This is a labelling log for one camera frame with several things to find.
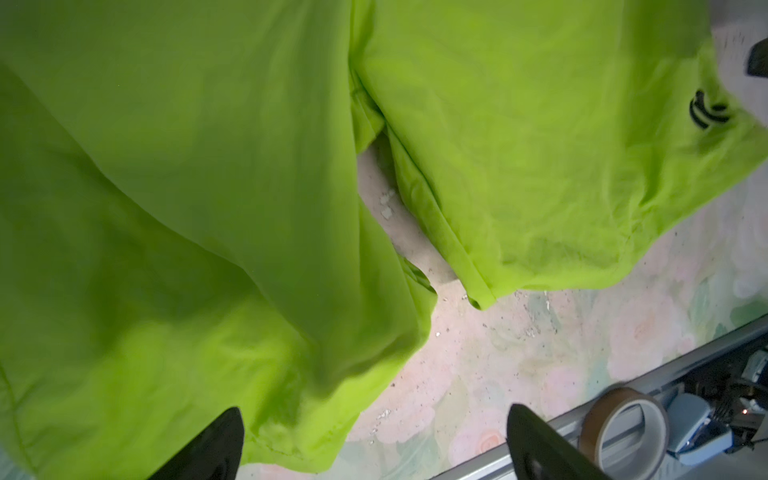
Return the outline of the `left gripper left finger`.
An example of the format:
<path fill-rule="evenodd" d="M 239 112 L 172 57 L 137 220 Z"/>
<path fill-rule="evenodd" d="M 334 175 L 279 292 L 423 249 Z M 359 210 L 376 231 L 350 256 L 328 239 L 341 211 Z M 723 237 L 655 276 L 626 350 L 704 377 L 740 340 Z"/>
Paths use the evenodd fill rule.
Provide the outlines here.
<path fill-rule="evenodd" d="M 245 441 L 241 411 L 219 415 L 149 480 L 235 480 Z"/>

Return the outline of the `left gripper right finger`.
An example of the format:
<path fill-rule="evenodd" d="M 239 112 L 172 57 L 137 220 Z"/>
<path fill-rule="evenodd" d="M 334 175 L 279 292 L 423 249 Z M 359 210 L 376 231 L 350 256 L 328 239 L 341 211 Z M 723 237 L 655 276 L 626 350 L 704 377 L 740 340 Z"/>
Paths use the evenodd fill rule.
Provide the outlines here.
<path fill-rule="evenodd" d="M 507 445 L 518 479 L 609 480 L 544 420 L 523 404 L 512 404 Z"/>

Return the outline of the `lime green shorts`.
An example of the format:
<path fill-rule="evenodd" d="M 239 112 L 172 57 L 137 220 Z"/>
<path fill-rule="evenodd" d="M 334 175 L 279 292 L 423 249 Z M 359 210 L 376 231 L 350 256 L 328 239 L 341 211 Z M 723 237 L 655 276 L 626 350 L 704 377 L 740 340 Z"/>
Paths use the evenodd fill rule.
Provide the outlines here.
<path fill-rule="evenodd" d="M 1 447 L 147 479 L 222 416 L 230 468 L 329 469 L 437 295 L 604 288 L 765 159 L 701 1 L 5 1 Z"/>

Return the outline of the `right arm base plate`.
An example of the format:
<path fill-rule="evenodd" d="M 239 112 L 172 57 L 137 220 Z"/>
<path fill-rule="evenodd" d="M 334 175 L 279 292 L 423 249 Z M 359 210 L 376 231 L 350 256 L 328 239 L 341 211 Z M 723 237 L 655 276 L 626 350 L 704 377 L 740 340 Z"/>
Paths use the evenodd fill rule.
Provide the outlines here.
<path fill-rule="evenodd" d="M 729 427 L 733 446 L 754 449 L 767 441 L 767 347 L 751 342 L 689 372 L 684 391 L 703 398 L 711 419 Z"/>

